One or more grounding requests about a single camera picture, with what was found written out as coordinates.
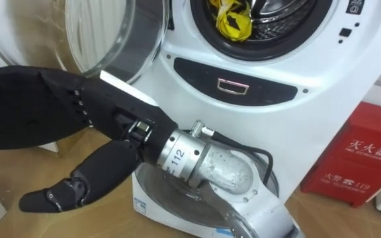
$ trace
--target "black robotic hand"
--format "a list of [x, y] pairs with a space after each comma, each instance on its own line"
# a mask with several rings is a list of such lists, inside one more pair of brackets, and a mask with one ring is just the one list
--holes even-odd
[[[62, 105], [64, 120], [70, 121], [75, 129], [60, 132], [60, 138], [50, 136], [53, 141], [86, 126], [95, 127], [112, 139], [78, 165], [69, 178], [50, 188], [25, 194], [19, 203], [24, 212], [63, 212], [102, 198], [126, 180], [141, 162], [156, 164], [165, 142], [177, 129], [177, 124], [151, 98], [104, 71], [101, 79], [88, 79], [55, 69], [3, 67], [0, 68], [0, 89], [31, 95], [30, 100], [45, 102], [41, 105], [44, 108], [51, 104]], [[40, 109], [31, 108], [26, 113], [36, 114], [34, 110]], [[23, 123], [23, 118], [28, 115], [19, 116], [19, 123]], [[57, 125], [49, 127], [44, 134], [51, 134], [52, 130], [57, 130]], [[21, 133], [24, 132], [11, 131], [6, 140], [24, 138], [24, 145], [0, 144], [0, 149], [42, 144], [41, 139], [32, 144], [33, 139]]]

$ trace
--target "washing machine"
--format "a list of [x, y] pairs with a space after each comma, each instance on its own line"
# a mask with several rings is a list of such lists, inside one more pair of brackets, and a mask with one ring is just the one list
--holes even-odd
[[[209, 1], [0, 0], [0, 67], [55, 67], [87, 77], [103, 70], [153, 98], [183, 130], [202, 120], [265, 149], [274, 157], [263, 190], [268, 196], [240, 202], [265, 212], [259, 223], [280, 223], [267, 212], [288, 200], [381, 74], [381, 1], [259, 2], [252, 35], [234, 42], [217, 31]], [[64, 110], [48, 108], [57, 115]], [[82, 128], [39, 112], [38, 119], [17, 116], [25, 123], [16, 130], [0, 130], [0, 147], [47, 143]], [[57, 122], [65, 130], [38, 130], [36, 122], [41, 128]], [[29, 136], [16, 136], [19, 131]], [[265, 175], [267, 157], [227, 150]], [[198, 189], [162, 169], [142, 164], [132, 182], [133, 206], [143, 216], [199, 237], [235, 234]], [[303, 237], [295, 223], [293, 231], [290, 237]]]

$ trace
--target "button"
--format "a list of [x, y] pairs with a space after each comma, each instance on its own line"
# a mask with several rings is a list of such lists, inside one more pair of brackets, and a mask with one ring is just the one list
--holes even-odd
[[351, 35], [352, 30], [348, 28], [342, 28], [341, 33], [339, 33], [340, 36], [349, 37]]

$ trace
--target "label sticker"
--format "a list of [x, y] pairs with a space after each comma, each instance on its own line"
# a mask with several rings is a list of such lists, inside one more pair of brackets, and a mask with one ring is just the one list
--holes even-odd
[[349, 0], [347, 13], [361, 15], [365, 0]]
[[136, 211], [142, 213], [143, 215], [146, 215], [146, 203], [142, 202], [141, 200], [134, 198], [133, 207]]
[[217, 228], [216, 231], [217, 231], [217, 233], [224, 234], [224, 235], [229, 235], [229, 236], [233, 237], [233, 234], [228, 229]]
[[163, 170], [167, 171], [174, 177], [179, 177], [186, 165], [186, 162], [188, 161], [189, 156], [191, 155], [184, 149], [177, 149], [175, 147], [165, 160]]

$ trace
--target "door handle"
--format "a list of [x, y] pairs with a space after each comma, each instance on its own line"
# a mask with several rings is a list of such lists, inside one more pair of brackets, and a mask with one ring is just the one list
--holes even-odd
[[217, 89], [232, 95], [242, 96], [247, 94], [249, 85], [244, 85], [243, 83], [236, 83], [225, 79], [218, 79]]

